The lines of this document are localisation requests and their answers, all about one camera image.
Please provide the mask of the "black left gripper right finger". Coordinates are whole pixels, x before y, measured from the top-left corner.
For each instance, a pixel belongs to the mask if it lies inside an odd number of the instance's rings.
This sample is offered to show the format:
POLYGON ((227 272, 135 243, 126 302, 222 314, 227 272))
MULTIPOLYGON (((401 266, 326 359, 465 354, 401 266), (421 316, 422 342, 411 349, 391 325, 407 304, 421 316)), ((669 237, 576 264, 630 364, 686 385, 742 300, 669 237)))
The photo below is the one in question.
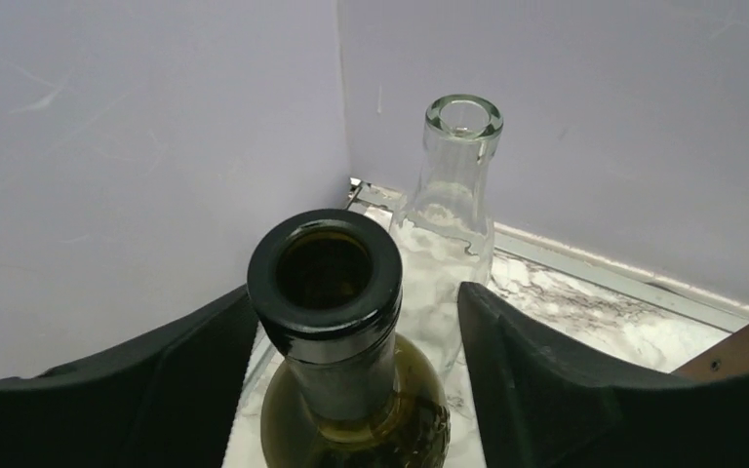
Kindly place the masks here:
POLYGON ((464 282, 457 312, 490 467, 749 467, 749 372, 697 382, 600 352, 464 282))

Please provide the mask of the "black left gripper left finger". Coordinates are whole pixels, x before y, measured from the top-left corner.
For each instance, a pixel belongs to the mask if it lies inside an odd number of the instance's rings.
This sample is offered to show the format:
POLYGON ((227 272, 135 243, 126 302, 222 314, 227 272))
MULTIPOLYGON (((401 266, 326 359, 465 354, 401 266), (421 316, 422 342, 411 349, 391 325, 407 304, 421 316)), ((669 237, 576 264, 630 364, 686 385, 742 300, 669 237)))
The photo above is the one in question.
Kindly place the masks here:
POLYGON ((218 467, 256 338, 239 288, 153 331, 0 379, 0 467, 218 467))

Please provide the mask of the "clear glass bottle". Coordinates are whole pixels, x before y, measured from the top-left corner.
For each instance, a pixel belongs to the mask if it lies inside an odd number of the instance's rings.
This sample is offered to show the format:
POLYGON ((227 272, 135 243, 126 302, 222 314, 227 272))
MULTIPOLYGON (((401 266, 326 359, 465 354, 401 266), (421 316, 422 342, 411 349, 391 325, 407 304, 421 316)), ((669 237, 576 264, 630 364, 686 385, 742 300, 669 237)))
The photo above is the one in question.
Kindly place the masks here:
POLYGON ((502 129, 500 111, 482 97, 434 100, 424 115, 417 185, 391 217, 389 233, 404 268, 398 331, 440 376, 451 371, 461 348, 460 284, 485 284, 490 277, 494 225, 485 192, 502 129))

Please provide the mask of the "green wine bottle cream label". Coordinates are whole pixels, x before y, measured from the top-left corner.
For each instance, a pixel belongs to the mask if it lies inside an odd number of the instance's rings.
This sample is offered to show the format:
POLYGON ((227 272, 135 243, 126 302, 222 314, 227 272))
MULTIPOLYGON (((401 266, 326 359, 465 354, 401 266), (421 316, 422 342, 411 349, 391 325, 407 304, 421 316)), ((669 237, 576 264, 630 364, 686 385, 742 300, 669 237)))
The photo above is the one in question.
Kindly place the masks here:
POLYGON ((444 465, 447 399, 396 330, 402 279, 397 246, 362 214, 296 214, 258 243, 247 293, 283 358, 260 415, 268 466, 444 465))

